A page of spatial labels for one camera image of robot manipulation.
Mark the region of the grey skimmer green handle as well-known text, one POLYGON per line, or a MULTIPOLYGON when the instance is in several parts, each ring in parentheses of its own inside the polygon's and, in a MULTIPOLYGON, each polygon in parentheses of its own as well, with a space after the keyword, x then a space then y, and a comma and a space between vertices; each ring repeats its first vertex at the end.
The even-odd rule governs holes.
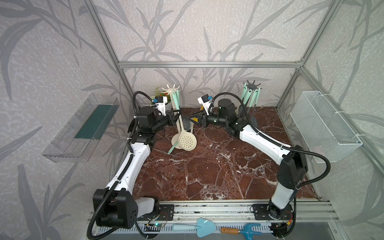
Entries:
POLYGON ((241 100, 242 100, 242 102, 243 102, 244 99, 245 99, 245 95, 246 95, 247 91, 248 91, 248 84, 247 84, 247 83, 244 83, 244 88, 243 88, 243 92, 242 92, 242 95, 241 95, 241 100))
POLYGON ((250 97, 251 97, 251 94, 252 94, 253 90, 252 89, 248 89, 246 95, 245 95, 245 99, 243 101, 243 104, 246 106, 247 105, 247 102, 249 101, 250 97))

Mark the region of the small cream skimmer green handle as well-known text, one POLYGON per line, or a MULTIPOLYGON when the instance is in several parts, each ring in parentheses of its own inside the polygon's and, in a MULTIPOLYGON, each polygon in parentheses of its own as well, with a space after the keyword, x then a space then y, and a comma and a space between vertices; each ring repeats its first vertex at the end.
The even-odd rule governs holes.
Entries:
MULTIPOLYGON (((176 91, 172 91, 172 97, 175 103, 175 107, 179 111, 180 107, 179 107, 176 91)), ((178 140, 179 145, 185 151, 192 151, 197 146, 197 138, 192 133, 189 133, 184 130, 181 112, 179 112, 179 122, 181 126, 181 133, 179 135, 179 140, 178 140)))

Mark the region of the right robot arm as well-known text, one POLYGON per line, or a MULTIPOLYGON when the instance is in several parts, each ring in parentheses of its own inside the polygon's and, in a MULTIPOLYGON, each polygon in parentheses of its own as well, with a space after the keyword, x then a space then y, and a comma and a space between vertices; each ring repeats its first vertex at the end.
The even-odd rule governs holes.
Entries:
POLYGON ((265 135, 251 125, 246 118, 237 117, 234 103, 229 99, 219 100, 219 113, 214 114, 213 98, 204 95, 198 98, 203 109, 194 117, 202 127, 208 125, 222 126, 231 136, 252 145, 266 154, 278 166, 277 187, 269 200, 267 213, 272 219, 280 219, 288 210, 289 203, 299 191, 299 183, 305 177, 308 167, 304 154, 291 151, 291 146, 283 144, 265 135))

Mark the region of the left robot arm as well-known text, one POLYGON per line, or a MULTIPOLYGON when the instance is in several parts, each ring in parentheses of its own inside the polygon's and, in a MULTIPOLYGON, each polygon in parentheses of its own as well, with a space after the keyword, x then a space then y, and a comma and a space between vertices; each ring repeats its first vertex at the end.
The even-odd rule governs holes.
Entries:
POLYGON ((173 126, 179 113, 162 114, 152 107, 139 109, 132 121, 128 138, 128 153, 113 179, 104 189, 97 189, 93 195, 94 215, 91 226, 112 229, 130 229, 142 216, 156 216, 159 213, 157 197, 142 197, 135 200, 133 189, 139 172, 150 155, 157 132, 173 126))

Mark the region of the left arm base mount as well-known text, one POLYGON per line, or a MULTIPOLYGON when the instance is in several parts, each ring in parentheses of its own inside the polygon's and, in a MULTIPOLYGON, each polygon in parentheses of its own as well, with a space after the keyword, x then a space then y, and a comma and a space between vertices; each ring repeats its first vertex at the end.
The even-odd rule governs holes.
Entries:
POLYGON ((175 205, 173 204, 160 204, 159 209, 153 213, 143 215, 139 221, 172 221, 175 213, 175 205))

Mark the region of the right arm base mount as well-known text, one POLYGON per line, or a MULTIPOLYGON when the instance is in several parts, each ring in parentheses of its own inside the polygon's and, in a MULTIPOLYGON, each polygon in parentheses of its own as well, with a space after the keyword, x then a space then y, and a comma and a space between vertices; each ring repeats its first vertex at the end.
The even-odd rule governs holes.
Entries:
POLYGON ((273 204, 253 204, 250 211, 254 214, 255 220, 258 221, 290 220, 294 212, 290 204, 282 210, 273 204))

